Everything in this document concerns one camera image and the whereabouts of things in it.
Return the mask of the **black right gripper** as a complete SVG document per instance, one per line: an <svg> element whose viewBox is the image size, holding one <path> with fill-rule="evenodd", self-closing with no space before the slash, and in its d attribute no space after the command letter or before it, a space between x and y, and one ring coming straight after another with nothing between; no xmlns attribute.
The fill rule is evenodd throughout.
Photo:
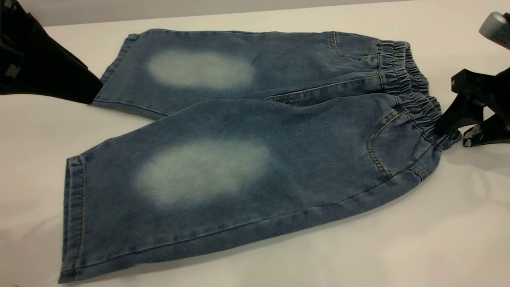
<svg viewBox="0 0 510 287"><path fill-rule="evenodd" d="M435 131L444 135L475 125L464 133L464 147L510 143L509 122L499 117L509 116L509 69L495 76L463 69L451 80L458 95L437 120ZM483 122L485 106L496 114Z"/></svg>

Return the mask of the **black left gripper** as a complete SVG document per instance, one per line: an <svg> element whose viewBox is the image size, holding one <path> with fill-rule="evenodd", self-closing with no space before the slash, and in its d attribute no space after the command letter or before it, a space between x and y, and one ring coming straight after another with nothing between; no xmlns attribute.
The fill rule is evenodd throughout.
<svg viewBox="0 0 510 287"><path fill-rule="evenodd" d="M18 0L1 1L1 94L35 94L91 104L102 82L53 40Z"/></svg>

